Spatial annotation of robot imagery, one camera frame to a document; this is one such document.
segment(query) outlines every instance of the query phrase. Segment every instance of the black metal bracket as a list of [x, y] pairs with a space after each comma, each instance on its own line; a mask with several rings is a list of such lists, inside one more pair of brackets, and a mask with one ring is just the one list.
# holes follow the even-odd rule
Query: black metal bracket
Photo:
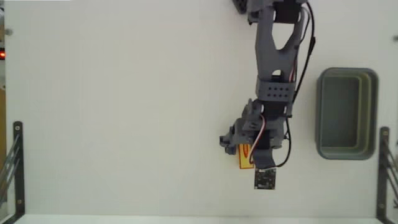
[[25, 215], [25, 181], [24, 181], [24, 135], [22, 122], [16, 121], [13, 126], [14, 142], [11, 150], [15, 150], [15, 159], [13, 161], [16, 167], [14, 172], [15, 185], [15, 214], [6, 220], [3, 224], [12, 224]]
[[394, 224], [394, 222], [387, 218], [387, 183], [389, 181], [389, 160], [385, 152], [389, 151], [389, 136], [390, 129], [388, 127], [382, 127], [380, 129], [379, 137], [379, 173], [377, 177], [376, 218], [384, 224]]

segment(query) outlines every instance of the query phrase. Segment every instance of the circuit board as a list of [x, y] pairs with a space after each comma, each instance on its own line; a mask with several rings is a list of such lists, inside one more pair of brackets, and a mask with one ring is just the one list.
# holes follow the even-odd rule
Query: circuit board
[[276, 169], [256, 169], [254, 189], [275, 190]]

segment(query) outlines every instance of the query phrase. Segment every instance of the black cable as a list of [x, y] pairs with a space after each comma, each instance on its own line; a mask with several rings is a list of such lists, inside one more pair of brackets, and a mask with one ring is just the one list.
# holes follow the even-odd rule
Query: black cable
[[306, 8], [304, 8], [303, 7], [303, 9], [304, 9], [304, 11], [307, 13], [307, 24], [305, 25], [305, 29], [304, 29], [304, 35], [303, 35], [303, 37], [302, 37], [302, 39], [300, 40], [300, 44], [303, 42], [303, 40], [305, 39], [305, 36], [306, 36], [306, 34], [307, 34], [307, 30], [308, 30], [308, 27], [310, 26], [310, 21], [311, 21], [311, 15], [310, 15], [310, 12], [306, 9]]
[[296, 89], [296, 92], [295, 92], [294, 97], [293, 97], [293, 103], [296, 100], [296, 97], [297, 97], [297, 95], [299, 93], [301, 84], [302, 84], [303, 79], [304, 79], [305, 72], [307, 71], [308, 63], [310, 61], [310, 57], [311, 57], [313, 48], [314, 48], [315, 43], [317, 41], [316, 38], [315, 38], [315, 18], [314, 18], [314, 15], [313, 15], [312, 7], [311, 7], [311, 4], [309, 2], [307, 2], [307, 6], [308, 6], [308, 8], [310, 10], [310, 13], [311, 13], [311, 23], [312, 23], [311, 40], [310, 40], [310, 46], [308, 48], [307, 59], [305, 60], [303, 72], [301, 74], [300, 81], [298, 82], [297, 89]]
[[286, 129], [287, 129], [287, 134], [289, 135], [289, 150], [287, 151], [287, 156], [285, 161], [283, 161], [281, 164], [277, 165], [276, 167], [282, 167], [286, 164], [286, 162], [289, 160], [290, 157], [290, 152], [292, 151], [292, 134], [290, 133], [290, 126], [289, 126], [289, 119], [286, 118]]

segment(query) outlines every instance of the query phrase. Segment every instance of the gray plastic bracket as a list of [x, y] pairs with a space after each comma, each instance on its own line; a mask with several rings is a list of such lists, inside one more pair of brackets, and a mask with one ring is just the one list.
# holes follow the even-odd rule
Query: gray plastic bracket
[[257, 80], [256, 94], [262, 101], [293, 101], [295, 83], [264, 82]]

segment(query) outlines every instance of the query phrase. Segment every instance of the red wire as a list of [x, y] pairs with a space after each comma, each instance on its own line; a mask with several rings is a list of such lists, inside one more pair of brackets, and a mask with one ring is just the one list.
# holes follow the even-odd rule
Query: red wire
[[249, 163], [250, 163], [250, 164], [253, 164], [253, 163], [254, 163], [254, 161], [253, 161], [253, 152], [254, 152], [256, 146], [258, 145], [258, 142], [259, 142], [259, 140], [260, 140], [260, 137], [262, 136], [263, 132], [266, 130], [267, 121], [266, 121], [266, 119], [263, 117], [263, 115], [260, 114], [260, 117], [261, 117], [261, 119], [262, 119], [262, 126], [261, 126], [261, 129], [260, 129], [259, 134], [257, 135], [256, 140], [254, 141], [254, 143], [253, 143], [253, 145], [252, 145], [252, 147], [251, 147], [250, 157], [249, 157]]

